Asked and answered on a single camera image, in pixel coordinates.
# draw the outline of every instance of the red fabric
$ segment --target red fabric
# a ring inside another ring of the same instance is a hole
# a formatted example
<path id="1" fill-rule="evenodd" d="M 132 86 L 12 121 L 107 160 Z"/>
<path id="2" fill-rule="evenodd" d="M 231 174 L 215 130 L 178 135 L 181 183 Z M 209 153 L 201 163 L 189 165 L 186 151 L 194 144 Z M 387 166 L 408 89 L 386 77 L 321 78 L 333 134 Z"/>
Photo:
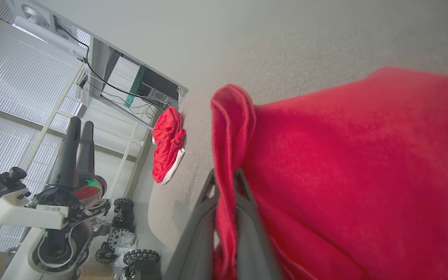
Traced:
<path id="1" fill-rule="evenodd" d="M 286 279 L 448 279 L 448 76 L 385 68 L 254 106 L 211 101 L 222 243 L 234 278 L 240 166 Z"/>
<path id="2" fill-rule="evenodd" d="M 174 107 L 169 107 L 158 118 L 154 130 L 155 154 L 153 155 L 153 179 L 160 183 L 176 161 L 177 152 L 183 148 L 186 130 L 182 129 L 183 117 Z"/>

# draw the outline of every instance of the metal frame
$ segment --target metal frame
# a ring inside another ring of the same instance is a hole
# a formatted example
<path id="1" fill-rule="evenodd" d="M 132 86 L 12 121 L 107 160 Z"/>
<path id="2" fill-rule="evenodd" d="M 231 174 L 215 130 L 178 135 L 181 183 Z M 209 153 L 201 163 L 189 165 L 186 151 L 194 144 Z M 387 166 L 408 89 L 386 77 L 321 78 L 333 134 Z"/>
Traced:
<path id="1" fill-rule="evenodd" d="M 62 101 L 64 100 L 64 98 L 67 96 L 67 92 L 68 92 L 70 86 L 72 86 L 76 82 L 76 80 L 80 78 L 80 72 L 81 72 L 81 69 L 83 67 L 84 67 L 84 64 L 79 65 L 76 68 L 76 70 L 74 71 L 73 75 L 71 75 L 71 77 L 67 81 L 66 86 L 62 90 L 60 96 L 58 97 L 55 105 L 53 106 L 51 114 L 46 119 L 46 122 L 44 123 L 44 125 L 41 126 L 40 124 L 36 124 L 35 122 L 31 122 L 31 121 L 28 121 L 26 119 L 22 119 L 20 117 L 16 117 L 14 115 L 10 115 L 8 113 L 0 111 L 0 117 L 3 117 L 4 119 L 8 119 L 8 120 L 13 121 L 15 123 L 23 124 L 25 126 L 34 128 L 36 130 L 40 130 L 39 136 L 38 136 L 36 142 L 34 143 L 34 146 L 32 147 L 31 153 L 30 153 L 29 157 L 27 158 L 27 160 L 25 161 L 25 164 L 22 166 L 22 168 L 24 170 L 27 170 L 30 167 L 30 165 L 31 165 L 31 163 L 33 161 L 33 158 L 34 158 L 34 156 L 35 156 L 35 154 L 37 152 L 37 149 L 39 148 L 39 145 L 41 145 L 41 142 L 42 142 L 43 138 L 45 137 L 46 133 L 50 133 L 50 134 L 53 134 L 53 135 L 56 135 L 56 136 L 59 136 L 59 137 L 64 137 L 65 136 L 64 133 L 50 128 L 50 125 L 51 125 L 51 122 L 53 121 L 53 119 L 54 119 L 56 114 L 64 115 L 66 117 L 71 117 L 72 116 L 72 115 L 70 115 L 70 114 L 68 114 L 66 112 L 63 112 L 63 111 L 59 110 L 59 108 L 60 108 L 60 105 L 61 105 Z M 133 115 L 129 114 L 128 112 L 126 112 L 125 110 L 123 110 L 122 108 L 120 108 L 120 110 L 122 110 L 123 114 L 125 114 L 125 115 L 133 116 Z M 151 133 L 146 133 L 143 141 L 140 141 L 140 140 L 135 138 L 136 134 L 137 134 L 137 131 L 139 129 L 139 125 L 142 124 L 142 123 L 140 123 L 140 119 L 137 119 L 136 117 L 135 117 L 135 119 L 133 119 L 133 118 L 131 118 L 131 119 L 134 121 L 135 127 L 134 127 L 134 129 L 133 129 L 133 131 L 131 133 L 128 146 L 127 146 L 127 148 L 126 148 L 126 150 L 124 152 L 113 150 L 113 149 L 110 149 L 108 147 L 104 147 L 104 146 L 101 146 L 101 145 L 95 145 L 95 147 L 94 147 L 96 151 L 101 151 L 101 152 L 104 152 L 105 154 L 110 154 L 112 156 L 117 156 L 118 158 L 121 157 L 121 159 L 122 159 L 121 163 L 119 165 L 119 168 L 117 170 L 117 174 L 115 175 L 114 182 L 113 182 L 112 186 L 110 186 L 108 188 L 109 191 L 108 191 L 107 196 L 106 196 L 107 198 L 112 198 L 112 195 L 114 194 L 115 189 L 117 188 L 117 183 L 118 183 L 118 181 L 120 179 L 121 172 L 122 172 L 122 169 L 123 169 L 126 161 L 133 161 L 133 162 L 135 162 L 135 166 L 133 167 L 133 170 L 131 172 L 131 176 L 129 178 L 129 184 L 128 184 L 127 188 L 126 188 L 126 191 L 124 191 L 123 195 L 125 196 L 128 193 L 132 194 L 132 191 L 137 186 L 137 183 L 138 183 L 138 180 L 139 180 L 139 173 L 140 173 L 140 170 L 142 168 L 142 165 L 144 164 L 144 161 L 146 160 L 147 151 L 149 150 L 149 147 L 151 146 L 151 139 L 146 140 L 151 135 Z M 156 120 L 152 119 L 151 120 L 151 124 L 146 124 L 144 122 L 143 122 L 143 124 L 148 129 L 152 130 L 153 129 L 152 126 L 153 126 L 153 123 L 155 121 Z M 139 154 L 138 154 L 137 158 L 129 155 L 129 152 L 130 152 L 130 149 L 131 149 L 133 143 L 141 145 L 141 149 L 139 151 Z M 14 244 L 15 246 L 18 246 L 18 245 L 21 244 L 21 242 L 14 242 L 14 241 L 0 241 L 0 242 L 2 242 L 2 243 L 11 243 L 11 244 Z"/>

